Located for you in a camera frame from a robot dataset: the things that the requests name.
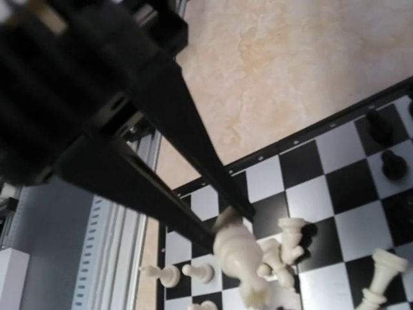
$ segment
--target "white chess piece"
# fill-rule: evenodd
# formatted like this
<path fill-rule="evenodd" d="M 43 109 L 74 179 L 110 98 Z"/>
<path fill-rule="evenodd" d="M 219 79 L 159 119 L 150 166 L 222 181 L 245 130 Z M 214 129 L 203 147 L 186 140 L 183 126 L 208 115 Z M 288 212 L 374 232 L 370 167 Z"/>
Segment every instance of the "white chess piece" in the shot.
<path fill-rule="evenodd" d="M 376 310 L 386 302 L 384 292 L 393 278 L 407 269 L 408 262 L 392 253 L 376 249 L 373 253 L 374 275 L 370 287 L 363 289 L 363 301 L 356 310 Z"/>
<path fill-rule="evenodd" d="M 280 218 L 278 226 L 283 230 L 281 236 L 283 244 L 281 246 L 281 260 L 292 265 L 294 261 L 304 254 L 304 249 L 298 244 L 301 241 L 301 228 L 305 226 L 302 218 Z"/>
<path fill-rule="evenodd" d="M 257 269 L 257 274 L 259 276 L 271 276 L 272 268 L 268 266 L 266 263 L 262 263 Z"/>
<path fill-rule="evenodd" d="M 173 265 L 166 266 L 164 269 L 154 266 L 140 267 L 139 270 L 145 275 L 152 278 L 160 279 L 163 286 L 175 287 L 181 279 L 179 269 Z"/>
<path fill-rule="evenodd" d="M 185 265 L 182 267 L 182 273 L 185 276 L 193 276 L 202 283 L 208 283 L 212 280 L 212 277 L 214 276 L 214 269 L 211 265 L 207 264 L 199 267 Z"/>
<path fill-rule="evenodd" d="M 203 302 L 201 305 L 198 304 L 190 304 L 188 306 L 188 310 L 218 310 L 218 307 L 215 303 L 207 300 Z"/>
<path fill-rule="evenodd" d="M 280 245 L 275 239 L 268 239 L 260 243 L 263 250 L 263 263 L 258 268 L 258 275 L 266 275 L 268 269 L 265 266 L 268 266 L 272 269 L 272 272 L 276 274 L 280 286 L 287 289 L 294 290 L 294 277 L 289 273 L 285 264 L 281 261 L 279 257 L 279 248 Z"/>
<path fill-rule="evenodd" d="M 270 286 L 257 274 L 263 252 L 242 223 L 221 228 L 215 237 L 214 254 L 222 271 L 241 280 L 239 290 L 247 307 L 260 309 L 270 301 Z"/>

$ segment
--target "white box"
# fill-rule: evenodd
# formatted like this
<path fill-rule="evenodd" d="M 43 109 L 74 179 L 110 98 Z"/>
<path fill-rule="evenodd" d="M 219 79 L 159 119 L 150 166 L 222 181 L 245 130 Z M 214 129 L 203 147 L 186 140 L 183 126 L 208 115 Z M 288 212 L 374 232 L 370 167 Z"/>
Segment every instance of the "white box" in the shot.
<path fill-rule="evenodd" d="M 0 309 L 19 310 L 29 257 L 15 249 L 0 252 Z"/>

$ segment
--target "black chess piece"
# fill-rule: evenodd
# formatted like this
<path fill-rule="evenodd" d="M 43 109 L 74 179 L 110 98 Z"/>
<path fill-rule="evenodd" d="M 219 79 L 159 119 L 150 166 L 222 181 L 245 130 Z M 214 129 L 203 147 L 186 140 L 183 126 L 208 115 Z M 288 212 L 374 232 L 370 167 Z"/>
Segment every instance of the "black chess piece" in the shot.
<path fill-rule="evenodd" d="M 367 112 L 366 118 L 369 124 L 368 133 L 372 139 L 385 147 L 389 146 L 393 140 L 393 125 L 391 122 L 382 118 L 376 110 Z"/>
<path fill-rule="evenodd" d="M 392 181 L 397 181 L 407 174 L 407 164 L 403 157 L 394 154 L 391 150 L 385 150 L 381 154 L 383 174 Z"/>

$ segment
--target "chessboard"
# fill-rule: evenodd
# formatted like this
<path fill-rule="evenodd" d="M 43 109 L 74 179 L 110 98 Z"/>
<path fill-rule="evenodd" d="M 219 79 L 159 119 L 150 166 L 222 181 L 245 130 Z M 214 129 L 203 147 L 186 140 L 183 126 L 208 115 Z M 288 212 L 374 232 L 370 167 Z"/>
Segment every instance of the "chessboard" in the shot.
<path fill-rule="evenodd" d="M 292 268 L 296 293 L 276 278 L 273 310 L 351 310 L 362 299 L 374 272 L 372 253 L 381 248 L 406 258 L 410 267 L 386 291 L 381 309 L 413 309 L 413 117 L 404 81 L 351 106 L 291 137 L 269 145 L 227 169 L 256 208 L 254 223 L 245 220 L 257 240 L 280 240 L 277 220 L 304 218 L 301 246 L 305 254 Z M 368 131 L 365 114 L 376 110 L 392 124 L 392 141 L 383 147 Z M 410 167 L 401 180 L 383 174 L 381 154 L 391 150 Z M 202 179 L 176 190 L 207 225 L 228 205 Z M 157 310 L 186 310 L 205 300 L 220 310 L 245 309 L 239 282 L 225 276 L 208 251 L 168 227 L 159 231 L 159 266 L 210 264 L 215 277 L 208 284 L 181 275 L 178 285 L 158 285 Z"/>

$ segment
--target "chess piece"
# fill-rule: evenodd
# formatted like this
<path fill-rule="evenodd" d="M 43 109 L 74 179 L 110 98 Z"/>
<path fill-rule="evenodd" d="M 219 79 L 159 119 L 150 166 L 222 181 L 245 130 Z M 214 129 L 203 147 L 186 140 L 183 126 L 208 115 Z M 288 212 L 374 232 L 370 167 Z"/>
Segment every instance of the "chess piece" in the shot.
<path fill-rule="evenodd" d="M 285 264 L 279 257 L 280 245 L 275 239 L 268 239 L 261 243 L 263 250 L 263 264 L 258 268 L 258 275 L 266 275 L 268 273 L 268 266 L 272 272 L 276 274 L 278 282 L 281 287 L 287 289 L 294 289 L 294 277 L 289 273 Z"/>
<path fill-rule="evenodd" d="M 163 286 L 167 288 L 175 287 L 181 279 L 179 269 L 173 265 L 166 266 L 164 269 L 154 266 L 140 267 L 139 270 L 152 278 L 160 279 Z"/>
<path fill-rule="evenodd" d="M 215 303 L 210 300 L 204 301 L 201 305 L 190 304 L 188 310 L 218 310 L 218 307 Z"/>
<path fill-rule="evenodd" d="M 199 267 L 185 265 L 182 267 L 182 273 L 185 276 L 197 278 L 199 281 L 206 284 L 212 280 L 212 277 L 214 276 L 214 269 L 211 265 L 202 265 Z"/>
<path fill-rule="evenodd" d="M 383 174 L 392 181 L 397 181 L 407 174 L 407 164 L 403 157 L 394 154 L 391 150 L 385 150 L 381 153 Z"/>
<path fill-rule="evenodd" d="M 356 310 L 376 310 L 387 301 L 383 295 L 386 288 L 398 274 L 406 271 L 407 260 L 382 249 L 373 253 L 374 275 L 370 287 L 363 289 L 363 301 Z"/>
<path fill-rule="evenodd" d="M 257 269 L 257 274 L 262 277 L 271 276 L 272 268 L 268 266 L 266 263 L 262 263 Z"/>
<path fill-rule="evenodd" d="M 214 254 L 222 271 L 241 281 L 239 292 L 246 307 L 261 309 L 270 301 L 270 286 L 257 274 L 263 252 L 242 223 L 231 223 L 216 234 Z"/>
<path fill-rule="evenodd" d="M 383 146 L 390 145 L 393 139 L 393 125 L 391 122 L 382 118 L 376 110 L 367 112 L 366 118 L 369 124 L 368 133 L 372 139 Z"/>
<path fill-rule="evenodd" d="M 280 218 L 278 226 L 283 230 L 281 237 L 281 261 L 284 264 L 292 265 L 294 261 L 304 254 L 304 249 L 298 244 L 301 241 L 301 228 L 305 226 L 302 218 Z"/>

